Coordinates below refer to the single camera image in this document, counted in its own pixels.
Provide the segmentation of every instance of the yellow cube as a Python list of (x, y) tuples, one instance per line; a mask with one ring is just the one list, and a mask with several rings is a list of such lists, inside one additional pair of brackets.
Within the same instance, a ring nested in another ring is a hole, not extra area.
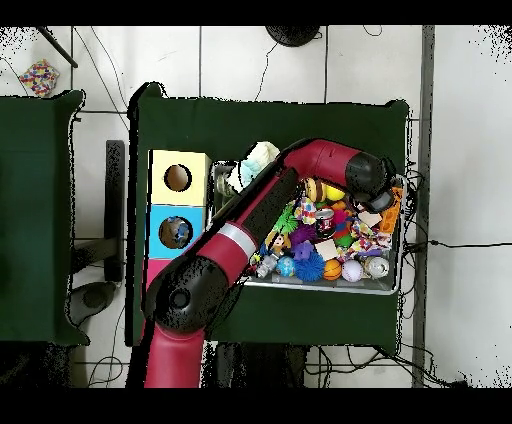
[(210, 158), (204, 153), (152, 152), (151, 203), (206, 206)]

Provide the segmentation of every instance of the white ball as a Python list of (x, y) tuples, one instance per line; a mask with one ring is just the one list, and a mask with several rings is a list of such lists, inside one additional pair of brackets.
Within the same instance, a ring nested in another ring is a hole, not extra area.
[(363, 276), (363, 266), (356, 260), (349, 260), (341, 267), (341, 276), (351, 283), (359, 281)]

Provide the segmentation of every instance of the dark green table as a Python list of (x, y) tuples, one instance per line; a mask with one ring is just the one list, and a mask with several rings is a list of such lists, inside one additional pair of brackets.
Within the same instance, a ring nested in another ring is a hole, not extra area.
[(0, 341), (88, 344), (65, 313), (70, 121), (83, 99), (0, 97)]
[[(135, 218), (128, 234), (128, 253), (135, 253), (127, 271), (127, 293), (133, 297), (133, 322), (126, 323), (130, 344), (138, 344), (143, 325), (140, 284), (149, 149), (204, 152), (212, 161), (241, 160), (257, 141), (267, 140), (283, 149), (301, 138), (325, 138), (389, 157), (397, 172), (404, 172), (409, 108), (403, 101), (368, 106), (168, 99), (159, 84), (151, 83), (137, 91), (129, 109), (128, 217)], [(233, 342), (380, 345), (392, 354), (397, 300), (398, 293), (378, 296), (247, 286), (229, 317), (214, 323), (208, 335), (211, 340)]]

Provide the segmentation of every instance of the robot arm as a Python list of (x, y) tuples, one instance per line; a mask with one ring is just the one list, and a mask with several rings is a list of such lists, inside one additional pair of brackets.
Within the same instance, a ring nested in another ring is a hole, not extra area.
[(155, 325), (145, 387), (198, 387), (204, 327), (299, 181), (310, 177), (348, 190), (375, 212), (393, 202), (392, 175), (374, 156), (321, 139), (301, 140), (282, 151), (151, 283), (144, 309)]

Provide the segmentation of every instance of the green spiky toy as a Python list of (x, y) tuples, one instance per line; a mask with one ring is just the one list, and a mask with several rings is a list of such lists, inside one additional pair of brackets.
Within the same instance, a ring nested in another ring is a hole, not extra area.
[(290, 234), (292, 231), (295, 231), (298, 226), (299, 224), (293, 216), (293, 203), (288, 203), (274, 225), (274, 228), (272, 228), (272, 231), (281, 234)]

